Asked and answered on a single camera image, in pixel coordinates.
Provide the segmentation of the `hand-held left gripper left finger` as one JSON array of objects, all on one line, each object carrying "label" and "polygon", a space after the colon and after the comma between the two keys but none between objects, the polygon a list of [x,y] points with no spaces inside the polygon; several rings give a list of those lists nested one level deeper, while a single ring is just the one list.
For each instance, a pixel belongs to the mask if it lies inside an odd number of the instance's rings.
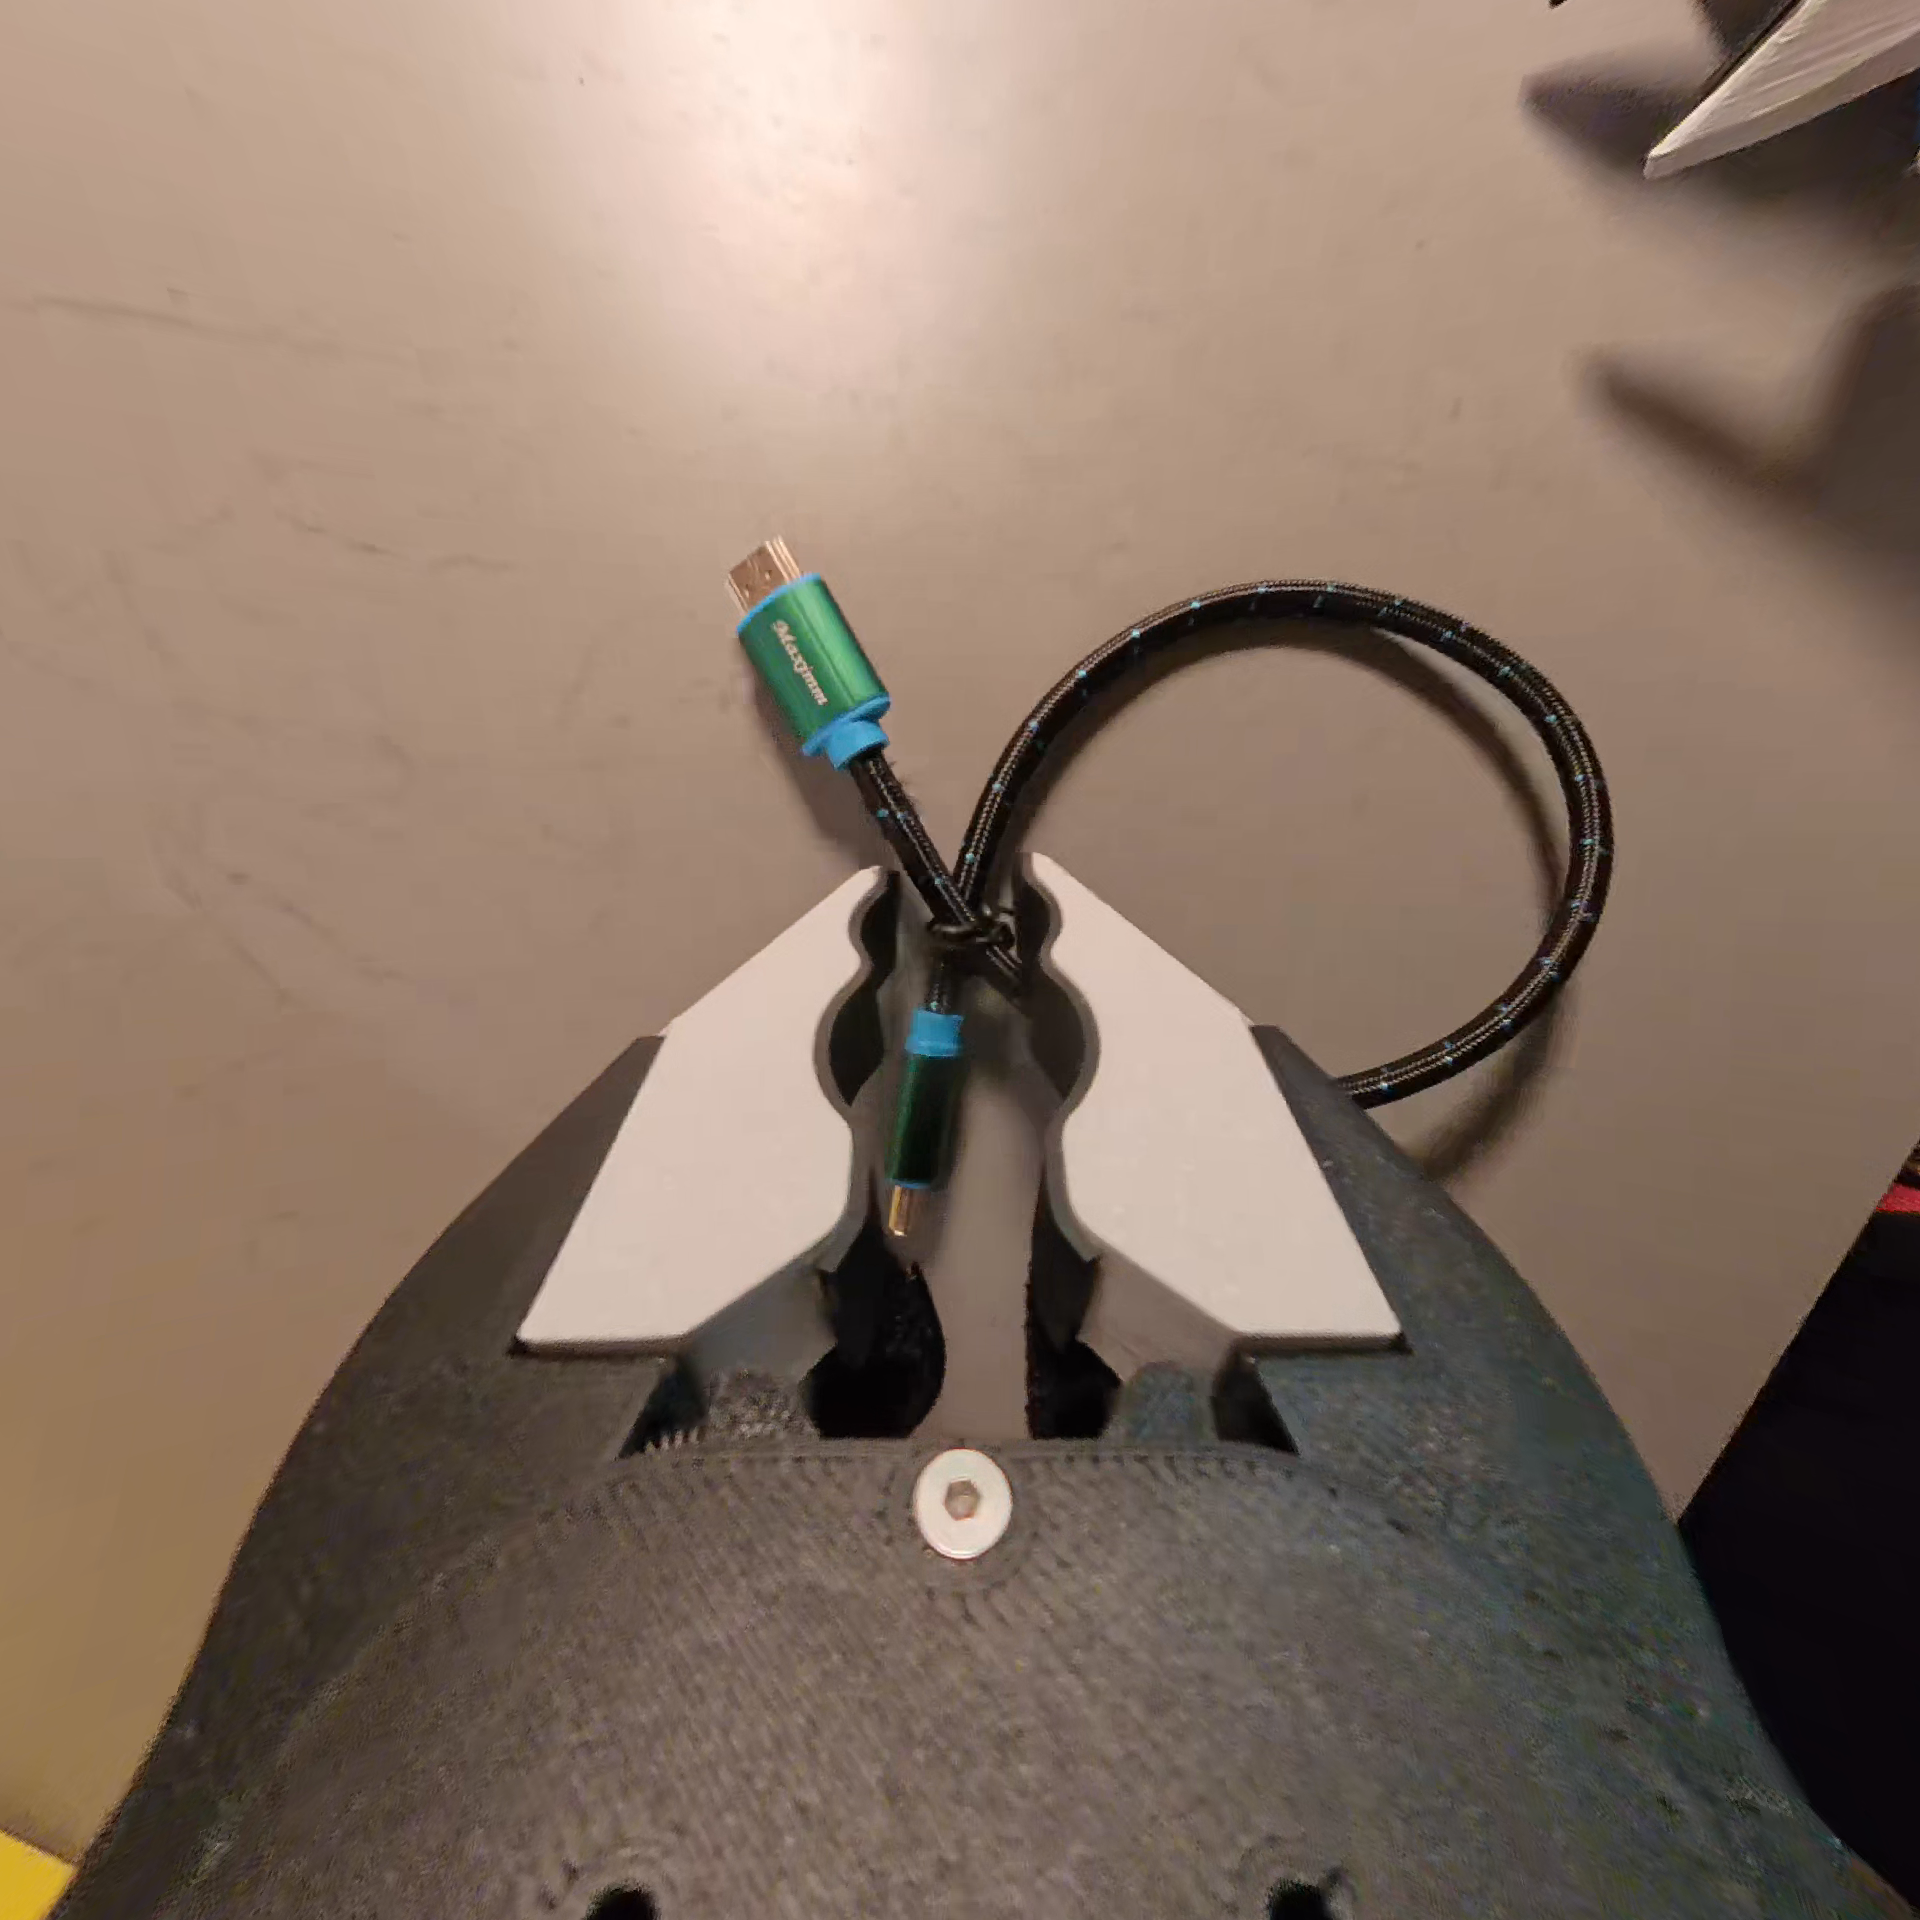
[{"label": "hand-held left gripper left finger", "polygon": [[536,1357],[823,1358],[868,1221],[900,878],[866,869],[661,1032],[517,1341]]}]

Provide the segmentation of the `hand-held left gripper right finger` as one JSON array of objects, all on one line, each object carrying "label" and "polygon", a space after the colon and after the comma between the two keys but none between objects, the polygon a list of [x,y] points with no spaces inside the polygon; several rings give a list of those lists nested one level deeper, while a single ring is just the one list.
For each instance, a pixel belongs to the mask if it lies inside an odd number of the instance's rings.
[{"label": "hand-held left gripper right finger", "polygon": [[1075,878],[1031,855],[1039,981],[1077,1067],[1047,1198],[1092,1264],[1077,1337],[1101,1358],[1392,1349],[1403,1325],[1252,1021]]}]

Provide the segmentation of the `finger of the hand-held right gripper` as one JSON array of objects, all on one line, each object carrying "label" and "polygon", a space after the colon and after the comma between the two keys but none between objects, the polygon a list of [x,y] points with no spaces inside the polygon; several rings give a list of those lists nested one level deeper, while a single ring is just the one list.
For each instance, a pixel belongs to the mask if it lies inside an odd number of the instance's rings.
[{"label": "finger of the hand-held right gripper", "polygon": [[1850,106],[1918,71],[1916,3],[1791,3],[1645,154],[1672,181]]}]

